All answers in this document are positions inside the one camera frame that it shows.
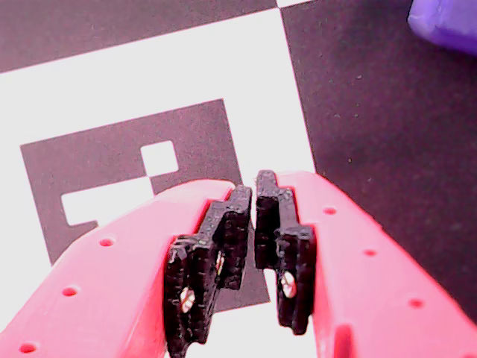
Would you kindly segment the red gripper finger with black pad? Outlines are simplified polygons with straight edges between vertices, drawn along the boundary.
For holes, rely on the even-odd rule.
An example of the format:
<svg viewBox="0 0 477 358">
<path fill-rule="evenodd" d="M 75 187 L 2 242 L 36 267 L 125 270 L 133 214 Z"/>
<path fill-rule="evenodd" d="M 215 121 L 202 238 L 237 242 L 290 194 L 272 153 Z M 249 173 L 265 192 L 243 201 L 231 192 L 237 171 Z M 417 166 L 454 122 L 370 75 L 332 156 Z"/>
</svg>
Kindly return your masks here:
<svg viewBox="0 0 477 358">
<path fill-rule="evenodd" d="M 241 286 L 252 191 L 194 180 L 75 240 L 1 332 L 3 357 L 184 357 Z"/>
<path fill-rule="evenodd" d="M 256 178 L 255 262 L 279 324 L 319 357 L 474 357 L 476 325 L 347 194 L 310 172 Z"/>
</svg>

